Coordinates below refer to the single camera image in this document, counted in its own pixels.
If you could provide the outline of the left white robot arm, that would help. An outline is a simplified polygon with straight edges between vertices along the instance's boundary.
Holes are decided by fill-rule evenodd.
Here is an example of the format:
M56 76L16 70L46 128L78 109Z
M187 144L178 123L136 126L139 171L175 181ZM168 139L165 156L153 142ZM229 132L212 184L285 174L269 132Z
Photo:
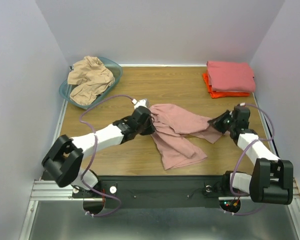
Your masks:
M90 168L82 168L84 158L103 149L124 144L137 135L146 136L155 132L149 108L139 105L132 115L116 120L103 129L76 137L62 135L58 137L48 150L41 164L50 174L58 187L77 186L107 198L116 199L113 195L95 189L99 183L97 175Z

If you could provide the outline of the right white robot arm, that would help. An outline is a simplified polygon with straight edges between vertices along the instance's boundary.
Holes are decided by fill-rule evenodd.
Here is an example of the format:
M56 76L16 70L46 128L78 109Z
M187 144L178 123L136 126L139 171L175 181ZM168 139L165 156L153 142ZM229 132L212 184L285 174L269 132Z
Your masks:
M208 121L221 134L229 133L235 145L253 164L252 174L227 171L222 177L222 188L236 197L250 196L255 203L289 205L293 200L294 166L272 153L256 131L249 127L250 104L241 103L232 111Z

